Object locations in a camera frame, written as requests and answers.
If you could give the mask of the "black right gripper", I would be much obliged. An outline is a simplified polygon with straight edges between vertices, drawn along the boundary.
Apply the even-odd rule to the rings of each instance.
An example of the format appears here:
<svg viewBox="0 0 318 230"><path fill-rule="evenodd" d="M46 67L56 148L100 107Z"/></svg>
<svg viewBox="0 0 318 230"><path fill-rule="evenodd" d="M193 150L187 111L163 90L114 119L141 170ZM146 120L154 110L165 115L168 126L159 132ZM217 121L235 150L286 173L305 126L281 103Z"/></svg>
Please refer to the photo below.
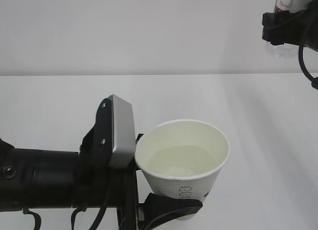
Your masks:
<svg viewBox="0 0 318 230"><path fill-rule="evenodd" d="M262 39L274 46L292 44L299 46L310 18L318 12L318 0L312 0L304 10L296 13L281 11L262 15Z"/></svg>

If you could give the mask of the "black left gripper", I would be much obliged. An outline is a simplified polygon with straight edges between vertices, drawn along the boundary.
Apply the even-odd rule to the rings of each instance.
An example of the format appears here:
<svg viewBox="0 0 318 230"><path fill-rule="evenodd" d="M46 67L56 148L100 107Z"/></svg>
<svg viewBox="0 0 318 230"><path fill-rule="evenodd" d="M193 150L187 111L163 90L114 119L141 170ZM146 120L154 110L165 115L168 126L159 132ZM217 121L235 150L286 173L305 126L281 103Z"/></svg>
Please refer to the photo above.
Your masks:
<svg viewBox="0 0 318 230"><path fill-rule="evenodd" d="M112 168L97 162L95 150L92 127L83 137L74 169L72 229L77 215L89 208L98 209L89 226L91 230L98 229L108 208L116 209L119 230L153 230L172 220L196 214L203 207L199 200L174 199L153 193L139 204L136 176L139 168L134 158L124 169Z"/></svg>

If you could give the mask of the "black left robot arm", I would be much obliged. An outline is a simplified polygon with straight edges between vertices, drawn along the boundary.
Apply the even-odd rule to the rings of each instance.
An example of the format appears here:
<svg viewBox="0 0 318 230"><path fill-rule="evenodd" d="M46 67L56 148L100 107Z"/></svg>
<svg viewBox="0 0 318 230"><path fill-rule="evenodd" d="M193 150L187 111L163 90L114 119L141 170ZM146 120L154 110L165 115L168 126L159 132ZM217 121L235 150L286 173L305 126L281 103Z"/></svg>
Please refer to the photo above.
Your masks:
<svg viewBox="0 0 318 230"><path fill-rule="evenodd" d="M18 149L1 141L0 210L32 215L35 229L40 229L42 220L35 209L72 208L74 226L78 213L97 208L91 224L95 230L106 210L115 208L118 229L152 230L195 214L203 206L198 200L154 193L140 203L135 161L124 169L115 169L97 166L92 154L90 134L85 136L79 152Z"/></svg>

